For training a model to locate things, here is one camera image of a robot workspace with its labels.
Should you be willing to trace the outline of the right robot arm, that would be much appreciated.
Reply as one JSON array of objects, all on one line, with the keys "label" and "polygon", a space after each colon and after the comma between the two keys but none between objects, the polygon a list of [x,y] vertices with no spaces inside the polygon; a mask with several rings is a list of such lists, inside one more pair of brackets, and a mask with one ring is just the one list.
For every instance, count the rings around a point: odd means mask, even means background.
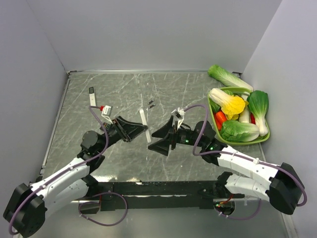
[{"label": "right robot arm", "polygon": [[198,156],[207,163],[235,171],[218,177],[217,194],[243,194],[268,201],[276,210],[292,215],[299,206],[304,186],[294,168],[287,163],[280,166],[245,155],[215,138],[215,131],[208,121],[200,121],[193,130],[178,127],[170,118],[160,129],[152,133],[158,141],[148,149],[164,156],[177,144],[200,147]]}]

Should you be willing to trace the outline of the red white AC remote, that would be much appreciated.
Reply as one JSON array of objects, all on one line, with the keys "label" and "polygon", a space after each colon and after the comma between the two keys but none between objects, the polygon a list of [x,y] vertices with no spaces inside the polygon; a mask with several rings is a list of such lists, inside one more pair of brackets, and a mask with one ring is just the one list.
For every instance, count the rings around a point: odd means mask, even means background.
[{"label": "red white AC remote", "polygon": [[[144,110],[140,109],[139,113],[140,113],[142,124],[144,126],[148,126]],[[151,140],[151,136],[150,136],[150,132],[148,128],[145,130],[145,135],[146,135],[147,143],[150,144],[152,140]]]}]

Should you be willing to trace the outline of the white slim remote control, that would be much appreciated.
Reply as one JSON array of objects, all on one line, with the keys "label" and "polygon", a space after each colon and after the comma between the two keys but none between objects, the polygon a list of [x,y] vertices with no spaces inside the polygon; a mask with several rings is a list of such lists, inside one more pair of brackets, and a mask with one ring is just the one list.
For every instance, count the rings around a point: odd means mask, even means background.
[{"label": "white slim remote control", "polygon": [[89,99],[90,99],[90,106],[96,107],[96,95],[94,87],[89,88]]}]

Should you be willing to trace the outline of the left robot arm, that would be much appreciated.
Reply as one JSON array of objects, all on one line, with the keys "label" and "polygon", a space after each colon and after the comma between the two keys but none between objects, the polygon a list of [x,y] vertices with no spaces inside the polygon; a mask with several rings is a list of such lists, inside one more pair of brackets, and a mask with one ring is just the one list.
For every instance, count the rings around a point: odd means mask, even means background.
[{"label": "left robot arm", "polygon": [[80,153],[65,167],[32,185],[22,183],[15,188],[3,213],[10,232],[28,238],[41,228],[46,218],[71,201],[96,197],[98,182],[91,173],[104,161],[105,148],[120,140],[132,141],[148,126],[118,116],[101,129],[102,134],[90,130],[83,135]]}]

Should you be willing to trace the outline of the black TV remote control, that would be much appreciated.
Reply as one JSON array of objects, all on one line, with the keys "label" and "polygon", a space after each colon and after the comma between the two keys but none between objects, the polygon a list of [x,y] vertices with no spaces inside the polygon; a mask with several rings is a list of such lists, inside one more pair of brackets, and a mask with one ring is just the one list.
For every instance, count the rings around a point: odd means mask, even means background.
[{"label": "black TV remote control", "polygon": [[104,130],[109,131],[111,126],[112,126],[112,124],[108,124],[108,123],[104,122],[103,125],[100,127],[100,130],[101,131],[104,131]]}]

